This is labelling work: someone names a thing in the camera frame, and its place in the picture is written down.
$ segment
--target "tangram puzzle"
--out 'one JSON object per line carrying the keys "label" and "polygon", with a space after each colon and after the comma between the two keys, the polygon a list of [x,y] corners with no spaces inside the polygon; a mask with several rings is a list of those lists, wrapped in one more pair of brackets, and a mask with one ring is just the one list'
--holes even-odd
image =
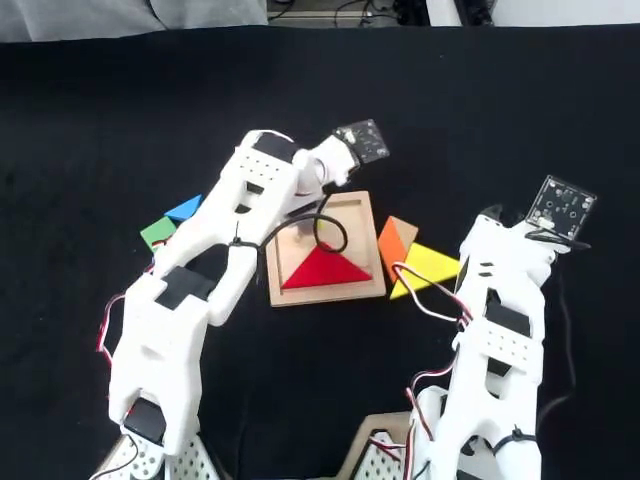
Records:
{"label": "tangram puzzle", "polygon": [[[460,270],[458,260],[415,243],[417,235],[417,227],[396,217],[389,217],[380,233],[378,248],[389,278],[395,282],[389,297],[391,300],[409,293],[392,269],[394,262],[406,263],[433,282],[449,280]],[[406,271],[403,276],[414,290],[431,285]]]}
{"label": "tangram puzzle", "polygon": [[[311,221],[282,230],[267,246],[273,306],[386,293],[368,192],[334,194],[323,213],[344,225],[349,237],[347,248],[341,253],[321,248],[312,234]],[[318,236],[334,248],[342,243],[339,230],[329,223],[319,222]]]}
{"label": "tangram puzzle", "polygon": [[152,223],[144,230],[140,231],[140,236],[149,247],[149,250],[155,252],[159,242],[165,241],[176,231],[176,226],[171,220],[183,222],[187,218],[193,216],[200,206],[202,195],[196,195],[190,200],[178,205],[164,214],[160,220]]}

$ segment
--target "gray fabric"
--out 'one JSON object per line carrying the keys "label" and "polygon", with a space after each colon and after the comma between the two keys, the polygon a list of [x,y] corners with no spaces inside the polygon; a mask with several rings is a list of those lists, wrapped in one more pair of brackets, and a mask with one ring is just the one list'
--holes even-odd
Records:
{"label": "gray fabric", "polygon": [[266,0],[0,0],[0,42],[266,23]]}

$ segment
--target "blue triangle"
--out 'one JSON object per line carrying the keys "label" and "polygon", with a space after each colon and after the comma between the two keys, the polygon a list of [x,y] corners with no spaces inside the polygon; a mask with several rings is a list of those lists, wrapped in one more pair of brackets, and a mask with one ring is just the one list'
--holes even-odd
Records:
{"label": "blue triangle", "polygon": [[187,200],[186,202],[178,205],[175,208],[172,208],[164,215],[165,217],[169,217],[172,220],[177,220],[179,222],[184,222],[187,218],[191,218],[196,210],[200,206],[200,201],[202,200],[202,195],[196,195],[191,200]]}

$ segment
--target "red triangle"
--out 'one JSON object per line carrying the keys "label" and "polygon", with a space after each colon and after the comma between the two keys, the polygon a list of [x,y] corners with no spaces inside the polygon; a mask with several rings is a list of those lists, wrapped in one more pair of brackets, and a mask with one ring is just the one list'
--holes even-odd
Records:
{"label": "red triangle", "polygon": [[329,253],[316,245],[282,288],[317,287],[366,280],[371,280],[371,275],[360,267],[339,253]]}

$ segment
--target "yellow triangle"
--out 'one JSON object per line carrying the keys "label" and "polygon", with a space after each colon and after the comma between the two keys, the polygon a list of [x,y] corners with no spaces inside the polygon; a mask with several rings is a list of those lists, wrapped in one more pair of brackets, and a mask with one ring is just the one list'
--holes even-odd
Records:
{"label": "yellow triangle", "polygon": [[[409,248],[409,253],[404,263],[422,273],[429,280],[437,283],[455,277],[460,270],[460,262],[458,262],[458,260],[417,243],[413,243],[411,248]],[[409,282],[409,285],[415,290],[420,290],[421,288],[431,285],[407,271],[403,272],[403,275]],[[389,299],[393,300],[407,293],[409,293],[409,291],[404,287],[402,282],[396,280]]]}

